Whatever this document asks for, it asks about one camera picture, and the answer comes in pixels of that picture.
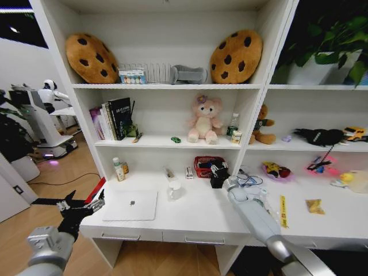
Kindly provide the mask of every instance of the black book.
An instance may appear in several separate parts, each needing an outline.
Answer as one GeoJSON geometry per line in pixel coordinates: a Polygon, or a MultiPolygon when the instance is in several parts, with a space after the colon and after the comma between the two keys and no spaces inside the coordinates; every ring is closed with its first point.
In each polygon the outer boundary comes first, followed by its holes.
{"type": "Polygon", "coordinates": [[[112,101],[108,101],[108,103],[116,132],[116,139],[122,140],[125,137],[124,127],[132,124],[131,99],[113,99],[112,101]]]}

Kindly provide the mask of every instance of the cookie pillow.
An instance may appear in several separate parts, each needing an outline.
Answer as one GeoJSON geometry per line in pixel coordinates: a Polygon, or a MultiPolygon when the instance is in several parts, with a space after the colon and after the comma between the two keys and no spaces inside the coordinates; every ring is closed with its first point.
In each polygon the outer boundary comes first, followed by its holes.
{"type": "Polygon", "coordinates": [[[244,83],[256,70],[262,39],[254,30],[240,30],[214,50],[210,71],[214,83],[244,83]]]}
{"type": "Polygon", "coordinates": [[[87,83],[116,83],[117,61],[97,37],[87,33],[72,34],[66,41],[71,68],[87,83]]]}

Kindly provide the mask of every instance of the red basket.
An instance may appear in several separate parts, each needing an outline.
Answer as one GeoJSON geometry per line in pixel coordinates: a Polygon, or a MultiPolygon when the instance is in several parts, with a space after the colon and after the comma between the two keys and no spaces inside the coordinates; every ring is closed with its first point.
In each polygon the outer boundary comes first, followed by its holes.
{"type": "Polygon", "coordinates": [[[194,158],[194,169],[197,172],[197,177],[200,178],[211,178],[212,171],[210,168],[199,168],[198,162],[200,163],[207,163],[214,160],[220,160],[222,162],[225,162],[225,160],[221,157],[215,157],[215,156],[197,156],[194,158]]]}

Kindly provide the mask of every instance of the white cup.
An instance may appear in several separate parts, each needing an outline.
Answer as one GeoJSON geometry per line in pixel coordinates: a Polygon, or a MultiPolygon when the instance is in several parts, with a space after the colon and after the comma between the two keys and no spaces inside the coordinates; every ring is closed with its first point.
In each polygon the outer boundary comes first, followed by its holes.
{"type": "Polygon", "coordinates": [[[168,196],[171,200],[178,200],[182,196],[182,185],[179,181],[171,181],[168,184],[169,193],[168,196]]]}

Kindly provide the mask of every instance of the wooden floor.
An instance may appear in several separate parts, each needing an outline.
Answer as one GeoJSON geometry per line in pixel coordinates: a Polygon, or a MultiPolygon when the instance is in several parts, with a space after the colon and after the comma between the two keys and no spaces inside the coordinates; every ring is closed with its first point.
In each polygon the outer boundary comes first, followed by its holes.
{"type": "MultiPolygon", "coordinates": [[[[85,173],[97,173],[88,146],[80,133],[79,148],[57,162],[38,164],[41,174],[34,182],[63,183],[85,173]]],[[[63,186],[31,185],[40,197],[63,198],[76,190],[75,199],[85,199],[98,182],[96,175],[87,175],[63,186]]],[[[14,275],[27,267],[31,250],[27,236],[36,227],[58,226],[62,217],[55,206],[33,205],[0,223],[0,275],[14,275]]],[[[79,235],[64,275],[123,276],[215,276],[220,275],[212,246],[151,241],[125,242],[115,268],[111,270],[89,239],[79,235]]]]}

